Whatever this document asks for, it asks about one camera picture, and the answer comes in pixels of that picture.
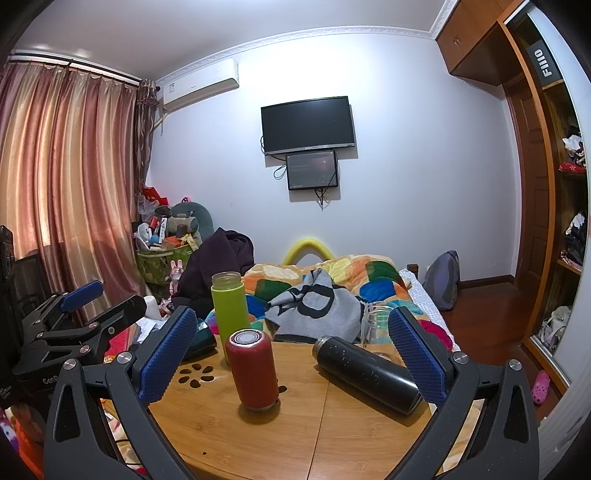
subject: wooden floor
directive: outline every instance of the wooden floor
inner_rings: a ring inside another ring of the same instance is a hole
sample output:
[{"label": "wooden floor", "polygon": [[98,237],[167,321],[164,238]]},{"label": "wooden floor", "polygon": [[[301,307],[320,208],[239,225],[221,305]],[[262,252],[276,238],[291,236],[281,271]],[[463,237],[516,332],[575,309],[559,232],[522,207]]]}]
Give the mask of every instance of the wooden floor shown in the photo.
[{"label": "wooden floor", "polygon": [[[503,365],[516,358],[533,386],[540,366],[520,346],[530,319],[533,301],[511,283],[466,288],[459,291],[455,308],[442,312],[463,352],[476,362]],[[535,416],[541,421],[558,403],[557,390],[551,388]]]}]

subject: wooden table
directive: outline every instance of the wooden table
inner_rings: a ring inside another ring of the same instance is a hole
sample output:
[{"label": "wooden table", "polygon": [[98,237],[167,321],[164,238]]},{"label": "wooden table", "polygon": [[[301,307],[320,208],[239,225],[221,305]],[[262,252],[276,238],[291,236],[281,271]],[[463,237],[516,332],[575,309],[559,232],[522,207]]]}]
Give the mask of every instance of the wooden table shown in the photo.
[{"label": "wooden table", "polygon": [[[287,390],[266,413],[240,404],[219,353],[180,366],[164,398],[150,405],[200,478],[381,480],[431,416],[426,403],[410,417],[398,416],[330,378],[317,367],[311,345],[274,343],[273,351],[279,385]],[[179,383],[183,377],[189,379]]]}]

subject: green bottle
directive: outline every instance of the green bottle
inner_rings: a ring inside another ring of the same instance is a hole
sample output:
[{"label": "green bottle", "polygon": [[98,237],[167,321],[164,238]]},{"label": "green bottle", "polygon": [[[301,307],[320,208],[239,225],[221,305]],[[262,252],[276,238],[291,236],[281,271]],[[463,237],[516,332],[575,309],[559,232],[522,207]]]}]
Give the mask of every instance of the green bottle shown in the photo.
[{"label": "green bottle", "polygon": [[226,340],[231,334],[250,327],[244,283],[238,272],[216,273],[212,277],[213,307],[216,310],[217,328],[226,355]]}]

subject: baseboard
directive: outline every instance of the baseboard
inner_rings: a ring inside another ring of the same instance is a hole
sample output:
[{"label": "baseboard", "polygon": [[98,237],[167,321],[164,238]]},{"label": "baseboard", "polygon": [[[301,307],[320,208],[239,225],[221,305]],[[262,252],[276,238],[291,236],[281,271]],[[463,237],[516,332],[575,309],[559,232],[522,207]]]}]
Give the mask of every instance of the baseboard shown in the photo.
[{"label": "baseboard", "polygon": [[474,280],[462,280],[457,284],[460,290],[464,288],[483,287],[485,285],[495,285],[497,283],[513,283],[515,277],[513,275],[501,275],[500,277],[475,278]]}]

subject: wall-mounted tv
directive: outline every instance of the wall-mounted tv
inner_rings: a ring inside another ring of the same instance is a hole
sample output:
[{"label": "wall-mounted tv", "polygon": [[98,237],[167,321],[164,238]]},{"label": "wall-mounted tv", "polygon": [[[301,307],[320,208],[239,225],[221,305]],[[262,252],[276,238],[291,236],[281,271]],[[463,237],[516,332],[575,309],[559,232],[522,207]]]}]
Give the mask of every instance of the wall-mounted tv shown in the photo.
[{"label": "wall-mounted tv", "polygon": [[355,146],[346,96],[265,106],[261,117],[265,155]]}]

